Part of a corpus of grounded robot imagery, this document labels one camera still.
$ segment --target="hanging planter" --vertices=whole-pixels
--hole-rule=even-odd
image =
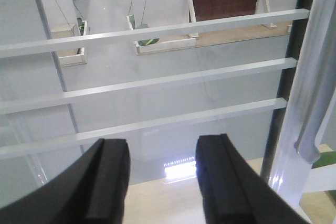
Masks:
[[[86,20],[82,20],[81,18],[77,18],[78,27],[80,34],[88,35],[89,34],[89,26]],[[86,64],[88,61],[88,49],[86,47],[78,48],[77,54],[62,56],[59,57],[59,63],[62,67],[70,67],[75,65]]]
[[[134,15],[126,16],[130,30],[148,28],[147,24],[142,24],[140,27],[135,28]],[[167,37],[163,39],[146,39],[134,42],[137,50],[137,55],[151,54],[155,52],[178,50],[182,48],[191,48],[196,45],[195,38],[185,36]]]

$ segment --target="fluorescent light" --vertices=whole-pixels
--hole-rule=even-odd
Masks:
[[[196,161],[194,157],[179,159],[163,165],[166,179],[192,178],[196,176]]]

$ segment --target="white railing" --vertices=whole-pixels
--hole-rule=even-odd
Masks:
[[[144,40],[148,38],[160,38],[193,33],[204,33],[208,31],[217,31],[245,26],[256,26],[266,23],[306,19],[308,16],[309,10],[293,9],[283,10],[280,12],[206,20],[195,23],[136,29],[132,31],[116,31],[112,33],[24,42],[0,46],[0,58],[81,48],[85,46],[97,46],[124,41]]]
[[[137,29],[133,31],[118,31],[87,36],[32,41],[20,44],[0,46],[0,58],[20,56],[27,57],[27,59],[29,60],[29,55],[41,52],[81,48],[84,46],[97,46],[102,44],[111,44],[123,41],[134,41],[156,37],[202,33],[208,31],[261,25],[265,23],[281,22],[287,20],[306,19],[308,18],[308,16],[308,10],[294,9],[281,12],[207,20],[203,22],[195,22],[189,24]],[[0,103],[0,112],[1,114],[9,114],[40,108],[48,108],[50,106],[78,102],[98,93],[140,87],[161,88],[169,85],[183,85],[196,82],[219,80],[243,76],[247,74],[293,68],[296,66],[296,64],[297,61],[292,58],[269,60],[220,69],[211,69],[199,72],[177,74],[168,77],[120,83],[91,89],[69,91],[27,100],[6,101]],[[113,126],[89,132],[54,137],[42,141],[35,141],[32,143],[5,146],[0,148],[0,159],[89,144],[93,143],[98,137],[105,137],[128,131],[147,129],[151,127],[166,127],[167,125],[172,126],[175,124],[181,125],[207,122],[250,113],[271,111],[279,108],[284,108],[286,107],[286,104],[287,102],[283,98],[276,98],[240,105],[233,105],[223,108],[216,108],[213,110],[181,114],[168,118],[159,118],[149,121]]]
[[[97,138],[106,137],[118,133],[148,129],[152,127],[172,127],[174,125],[181,126],[183,124],[209,122],[214,120],[231,118],[234,116],[285,108],[286,104],[287,102],[285,99],[276,98],[258,102],[244,103],[240,105],[233,105],[223,108],[216,108],[212,110],[170,116],[167,118],[118,125],[105,129],[53,137],[41,141],[34,141],[32,143],[10,145],[0,147],[0,160],[33,153],[49,152],[61,148],[90,144],[95,142]]]
[[[68,91],[59,94],[45,95],[32,99],[4,101],[0,103],[0,114],[10,114],[58,106],[90,99],[92,95],[132,88],[164,88],[172,85],[186,85],[191,83],[221,80],[248,74],[269,72],[287,68],[294,68],[297,61],[293,58],[277,59],[249,63],[239,66],[204,70],[198,72],[176,74],[174,76],[159,77],[140,81],[132,81],[108,86]]]

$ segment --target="white floor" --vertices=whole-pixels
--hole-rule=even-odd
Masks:
[[[131,0],[75,0],[91,34],[126,30]],[[89,48],[87,65],[63,68],[68,90],[187,73],[285,56],[288,36],[136,56],[132,42]],[[276,97],[280,71],[166,89],[124,90],[73,104],[81,132]],[[247,159],[263,156],[271,111],[229,120],[139,130],[127,138],[131,183],[160,178],[163,163],[194,154],[199,135],[229,133]]]

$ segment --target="metal frame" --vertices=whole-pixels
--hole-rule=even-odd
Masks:
[[[328,121],[336,86],[335,1],[313,0],[269,178],[269,185],[294,208],[317,158],[318,131]]]

